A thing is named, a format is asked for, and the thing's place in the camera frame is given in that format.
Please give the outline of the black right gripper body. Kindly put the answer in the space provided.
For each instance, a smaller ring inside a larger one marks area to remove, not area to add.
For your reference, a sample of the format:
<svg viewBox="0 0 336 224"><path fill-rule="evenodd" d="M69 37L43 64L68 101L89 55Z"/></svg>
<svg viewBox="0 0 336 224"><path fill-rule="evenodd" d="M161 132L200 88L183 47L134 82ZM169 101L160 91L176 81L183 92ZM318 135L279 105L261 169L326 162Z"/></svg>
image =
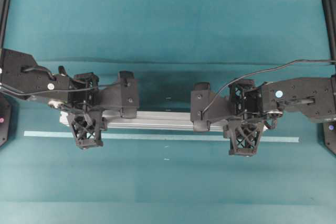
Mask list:
<svg viewBox="0 0 336 224"><path fill-rule="evenodd" d="M260 90L252 79L241 79L229 85L229 101L233 106L232 120L262 121Z"/></svg>

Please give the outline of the black right gripper lattice finger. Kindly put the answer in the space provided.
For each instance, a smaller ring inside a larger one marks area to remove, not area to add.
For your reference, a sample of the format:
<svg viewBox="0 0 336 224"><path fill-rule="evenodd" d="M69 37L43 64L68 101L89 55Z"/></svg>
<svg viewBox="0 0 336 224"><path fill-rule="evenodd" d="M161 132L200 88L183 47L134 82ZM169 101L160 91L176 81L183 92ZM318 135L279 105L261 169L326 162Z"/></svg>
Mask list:
<svg viewBox="0 0 336 224"><path fill-rule="evenodd" d="M230 140L229 155L255 155L263 133L262 126L262 123L228 121L223 127L223 135Z"/></svg>

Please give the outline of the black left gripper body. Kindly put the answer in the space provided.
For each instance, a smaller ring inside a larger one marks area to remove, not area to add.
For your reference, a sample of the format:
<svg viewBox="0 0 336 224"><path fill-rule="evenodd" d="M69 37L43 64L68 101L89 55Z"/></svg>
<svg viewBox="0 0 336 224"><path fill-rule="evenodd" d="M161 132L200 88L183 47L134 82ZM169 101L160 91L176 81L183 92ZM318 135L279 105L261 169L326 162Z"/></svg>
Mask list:
<svg viewBox="0 0 336 224"><path fill-rule="evenodd" d="M99 77L93 72L76 74L69 78L67 111L102 111L98 106Z"/></svg>

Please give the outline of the black left gripper lattice finger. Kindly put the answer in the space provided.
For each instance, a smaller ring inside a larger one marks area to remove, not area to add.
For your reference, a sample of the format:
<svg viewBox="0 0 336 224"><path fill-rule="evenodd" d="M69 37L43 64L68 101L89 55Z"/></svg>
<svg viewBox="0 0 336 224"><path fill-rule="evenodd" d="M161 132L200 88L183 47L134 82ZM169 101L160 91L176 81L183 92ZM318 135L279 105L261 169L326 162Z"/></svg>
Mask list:
<svg viewBox="0 0 336 224"><path fill-rule="evenodd" d="M102 111L89 111L84 114L69 113L67 121L77 147L82 150L103 147L101 131L107 129L107 120L103 117Z"/></svg>

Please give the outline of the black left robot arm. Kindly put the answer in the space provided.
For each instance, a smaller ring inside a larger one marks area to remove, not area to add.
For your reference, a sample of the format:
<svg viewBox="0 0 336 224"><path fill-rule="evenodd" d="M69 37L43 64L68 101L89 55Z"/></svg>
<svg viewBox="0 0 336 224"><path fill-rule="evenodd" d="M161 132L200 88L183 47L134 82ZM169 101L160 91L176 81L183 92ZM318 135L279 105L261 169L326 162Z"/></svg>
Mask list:
<svg viewBox="0 0 336 224"><path fill-rule="evenodd" d="M76 145L82 149L103 146L106 127L97 109L99 78L92 72L68 76L63 66L58 73L40 66L30 54L1 49L1 86L5 93L25 101L45 103L67 113Z"/></svg>

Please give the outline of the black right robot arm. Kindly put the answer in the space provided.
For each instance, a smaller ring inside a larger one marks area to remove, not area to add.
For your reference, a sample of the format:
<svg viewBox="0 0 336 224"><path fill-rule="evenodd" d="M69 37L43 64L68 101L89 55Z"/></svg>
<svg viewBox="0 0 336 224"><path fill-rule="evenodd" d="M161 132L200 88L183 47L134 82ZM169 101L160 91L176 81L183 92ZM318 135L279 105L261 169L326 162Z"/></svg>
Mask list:
<svg viewBox="0 0 336 224"><path fill-rule="evenodd" d="M253 80L242 79L229 88L234 116L227 120L224 135L230 139L230 155L255 155L264 128L275 129L284 112L300 112L311 122L322 123L328 132L324 143L335 152L330 142L330 131L335 130L335 76L265 82L258 87Z"/></svg>

